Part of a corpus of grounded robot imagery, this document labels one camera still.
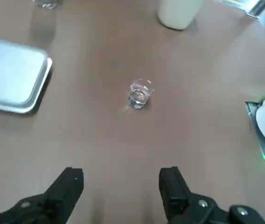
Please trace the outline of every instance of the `glass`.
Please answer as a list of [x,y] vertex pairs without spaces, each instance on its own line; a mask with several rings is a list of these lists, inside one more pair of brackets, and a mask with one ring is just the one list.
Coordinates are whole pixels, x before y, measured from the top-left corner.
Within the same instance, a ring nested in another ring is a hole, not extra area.
[[142,108],[153,92],[150,80],[135,79],[130,86],[128,103],[134,109]]
[[59,0],[33,0],[33,1],[37,6],[45,9],[53,9],[59,3]]

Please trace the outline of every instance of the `tabletop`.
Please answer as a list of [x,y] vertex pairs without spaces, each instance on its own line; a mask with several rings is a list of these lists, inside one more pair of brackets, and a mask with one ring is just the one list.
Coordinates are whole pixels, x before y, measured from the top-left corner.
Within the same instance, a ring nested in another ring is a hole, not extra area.
[[[44,48],[54,65],[35,115],[0,112],[0,211],[74,167],[85,189],[70,224],[162,224],[159,170],[178,166],[193,192],[265,219],[265,161],[245,106],[265,96],[265,31],[213,0],[175,31],[157,6],[0,0],[0,39]],[[127,94],[139,77],[155,93],[134,110]]]

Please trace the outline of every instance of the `water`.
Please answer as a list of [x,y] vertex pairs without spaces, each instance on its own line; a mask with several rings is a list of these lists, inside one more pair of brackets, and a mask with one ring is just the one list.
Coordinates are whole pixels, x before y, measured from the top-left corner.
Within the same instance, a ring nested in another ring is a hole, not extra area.
[[33,1],[37,6],[45,9],[53,9],[59,3],[59,0],[33,0]]
[[132,90],[129,93],[128,103],[134,109],[142,108],[149,98],[149,95],[142,90]]

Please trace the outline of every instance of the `metal tray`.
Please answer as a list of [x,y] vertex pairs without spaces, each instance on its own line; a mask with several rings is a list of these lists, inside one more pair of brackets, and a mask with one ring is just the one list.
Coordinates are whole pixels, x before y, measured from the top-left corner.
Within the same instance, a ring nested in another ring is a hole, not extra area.
[[0,110],[31,112],[51,66],[44,50],[0,40]]

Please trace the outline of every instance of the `glass base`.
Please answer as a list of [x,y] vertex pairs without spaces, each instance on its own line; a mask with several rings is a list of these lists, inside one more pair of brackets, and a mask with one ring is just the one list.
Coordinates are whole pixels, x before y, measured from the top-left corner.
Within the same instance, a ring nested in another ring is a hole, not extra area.
[[49,4],[47,4],[47,3],[42,3],[42,2],[35,2],[35,4],[38,6],[38,7],[41,7],[41,8],[44,8],[44,9],[53,9],[53,8],[55,8],[57,5],[58,5],[58,3],[56,2],[56,3],[49,3]]

